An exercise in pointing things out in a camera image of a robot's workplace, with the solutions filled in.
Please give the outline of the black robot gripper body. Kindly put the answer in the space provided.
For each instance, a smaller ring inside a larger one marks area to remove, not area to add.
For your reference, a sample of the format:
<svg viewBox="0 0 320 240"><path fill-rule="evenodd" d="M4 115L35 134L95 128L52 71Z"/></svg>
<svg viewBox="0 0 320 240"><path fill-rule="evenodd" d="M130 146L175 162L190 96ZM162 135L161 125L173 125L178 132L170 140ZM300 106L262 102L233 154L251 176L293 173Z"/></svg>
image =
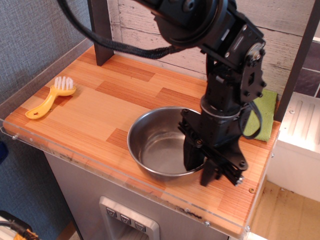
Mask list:
<svg viewBox="0 0 320 240"><path fill-rule="evenodd" d="M191 138L204 154L204 164L212 160L233 185L244 180L243 172L248 169L246 159L240 150L242 135L242 110L237 107L231 111L202 109L201 113L184 108L180 112L182 120L179 130Z"/></svg>

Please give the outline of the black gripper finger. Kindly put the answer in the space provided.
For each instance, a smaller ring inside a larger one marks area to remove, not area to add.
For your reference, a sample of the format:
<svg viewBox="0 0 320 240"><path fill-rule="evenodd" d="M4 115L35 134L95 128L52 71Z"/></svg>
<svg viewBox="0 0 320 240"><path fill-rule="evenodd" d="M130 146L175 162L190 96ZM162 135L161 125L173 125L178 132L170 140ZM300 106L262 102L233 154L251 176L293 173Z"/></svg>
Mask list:
<svg viewBox="0 0 320 240"><path fill-rule="evenodd" d="M220 167L211 159L207 160L203 167L200 185L206 187L210 182L219 180L222 176Z"/></svg>
<svg viewBox="0 0 320 240"><path fill-rule="evenodd" d="M199 168L204 164L205 155L194 140L186 136L183 143L183 164L187 171Z"/></svg>

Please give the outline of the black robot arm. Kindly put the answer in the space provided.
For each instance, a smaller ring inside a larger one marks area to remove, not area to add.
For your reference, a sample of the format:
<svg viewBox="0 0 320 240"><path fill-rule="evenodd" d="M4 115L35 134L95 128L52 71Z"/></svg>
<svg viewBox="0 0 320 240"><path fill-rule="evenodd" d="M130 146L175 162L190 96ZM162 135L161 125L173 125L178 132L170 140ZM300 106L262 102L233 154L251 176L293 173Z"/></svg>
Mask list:
<svg viewBox="0 0 320 240"><path fill-rule="evenodd" d="M184 166L203 167L202 186L225 176L243 181L248 164L239 147L251 113L262 118L255 99L262 78L264 35L233 0L143 0L162 37L178 50L198 47L206 55L207 87L201 112L183 109Z"/></svg>

